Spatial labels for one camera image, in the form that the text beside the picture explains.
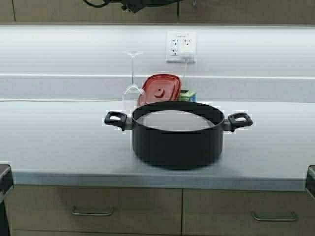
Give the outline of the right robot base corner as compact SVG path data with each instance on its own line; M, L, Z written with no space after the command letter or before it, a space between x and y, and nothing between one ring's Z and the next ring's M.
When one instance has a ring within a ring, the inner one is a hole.
M314 165L311 165L308 167L305 189L313 198L315 198L315 166Z

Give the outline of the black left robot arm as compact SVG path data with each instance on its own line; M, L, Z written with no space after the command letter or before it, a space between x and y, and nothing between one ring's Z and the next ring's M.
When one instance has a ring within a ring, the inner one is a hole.
M112 3L120 3L123 11L137 13L146 7L162 7L171 4L179 4L180 0L102 0L100 4L94 4L89 0L83 0L85 4L93 8L103 8Z

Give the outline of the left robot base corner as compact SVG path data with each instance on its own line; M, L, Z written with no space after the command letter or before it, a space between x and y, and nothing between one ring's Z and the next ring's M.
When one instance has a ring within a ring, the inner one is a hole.
M12 169L9 165L0 165L0 202L2 203L8 191L14 186Z

